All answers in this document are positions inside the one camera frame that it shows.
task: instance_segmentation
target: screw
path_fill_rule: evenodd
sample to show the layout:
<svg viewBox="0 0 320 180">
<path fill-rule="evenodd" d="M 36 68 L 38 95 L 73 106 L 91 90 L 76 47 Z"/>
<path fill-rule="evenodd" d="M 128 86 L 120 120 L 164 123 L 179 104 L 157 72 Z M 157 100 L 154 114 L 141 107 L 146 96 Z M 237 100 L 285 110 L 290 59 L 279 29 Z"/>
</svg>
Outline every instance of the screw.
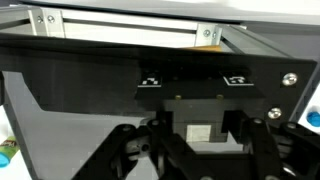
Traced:
<svg viewBox="0 0 320 180">
<path fill-rule="evenodd" d="M 37 21 L 38 21 L 38 23 L 43 23 L 42 17 L 41 17 L 41 16 L 38 16 Z"/>
<path fill-rule="evenodd" d="M 203 35 L 204 35 L 205 37 L 210 36 L 210 34 L 211 34 L 211 32 L 210 32 L 208 29 L 206 29 L 206 30 L 203 32 Z"/>
<path fill-rule="evenodd" d="M 282 112 L 280 108 L 272 108 L 268 112 L 268 116 L 270 119 L 278 119 L 281 116 Z"/>
<path fill-rule="evenodd" d="M 48 16 L 48 21 L 49 21 L 50 23 L 54 23 L 55 19 L 54 19 L 53 16 Z"/>
<path fill-rule="evenodd" d="M 123 131 L 130 131 L 131 127 L 130 126 L 125 126 L 122 130 Z"/>
<path fill-rule="evenodd" d="M 280 179 L 277 178 L 276 176 L 269 175 L 269 176 L 266 176 L 265 180 L 280 180 Z"/>
<path fill-rule="evenodd" d="M 200 180 L 213 180 L 213 179 L 209 176 L 203 176 Z"/>
<path fill-rule="evenodd" d="M 159 125 L 159 121 L 157 121 L 157 120 L 152 121 L 152 125 L 158 126 Z"/>
<path fill-rule="evenodd" d="M 176 95 L 176 96 L 175 96 L 175 99 L 176 99 L 176 100 L 181 100 L 181 99 L 182 99 L 182 96 L 181 96 L 181 95 Z"/>
<path fill-rule="evenodd" d="M 298 76 L 295 73 L 288 73 L 283 77 L 282 84 L 285 86 L 291 86 L 297 83 Z"/>
<path fill-rule="evenodd" d="M 293 124 L 293 123 L 289 123 L 288 125 L 288 128 L 290 128 L 290 129 L 295 129 L 297 126 L 295 125 L 295 124 Z"/>
<path fill-rule="evenodd" d="M 262 123 L 262 121 L 261 121 L 260 119 L 255 119 L 254 122 L 255 122 L 256 124 L 261 124 L 261 123 Z"/>
</svg>

